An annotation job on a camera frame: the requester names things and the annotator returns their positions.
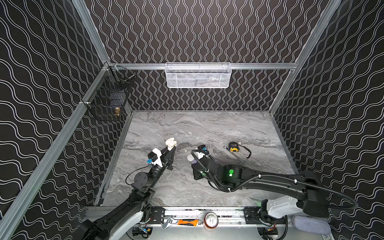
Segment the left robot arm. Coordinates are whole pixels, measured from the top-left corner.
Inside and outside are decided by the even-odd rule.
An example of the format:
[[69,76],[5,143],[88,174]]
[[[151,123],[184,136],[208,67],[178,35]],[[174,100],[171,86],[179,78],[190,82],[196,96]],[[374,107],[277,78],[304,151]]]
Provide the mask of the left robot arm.
[[134,225],[150,220],[151,201],[155,195],[154,186],[165,170],[172,170],[176,146],[162,150],[153,149],[148,154],[149,172],[137,173],[129,197],[105,216],[85,220],[75,233],[75,240],[119,240]]

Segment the beige earbud charging case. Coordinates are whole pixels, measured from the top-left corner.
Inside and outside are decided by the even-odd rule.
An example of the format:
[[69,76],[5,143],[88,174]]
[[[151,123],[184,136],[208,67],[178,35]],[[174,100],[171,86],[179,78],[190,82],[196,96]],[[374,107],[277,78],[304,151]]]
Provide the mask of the beige earbud charging case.
[[166,140],[166,145],[168,151],[171,151],[174,147],[177,146],[177,141],[175,140],[175,138],[169,138],[168,140]]

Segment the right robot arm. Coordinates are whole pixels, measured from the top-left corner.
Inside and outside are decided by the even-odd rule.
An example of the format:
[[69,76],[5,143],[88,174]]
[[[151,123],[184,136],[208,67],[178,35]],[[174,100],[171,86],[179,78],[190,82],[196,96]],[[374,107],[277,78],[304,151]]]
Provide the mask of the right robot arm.
[[325,188],[314,173],[282,175],[260,172],[240,165],[220,165],[209,157],[191,162],[195,180],[206,179],[212,188],[233,193],[255,189],[282,194],[276,200],[264,200],[260,216],[280,219],[285,215],[304,213],[315,218],[328,218],[331,209],[355,210],[358,203],[342,193]]

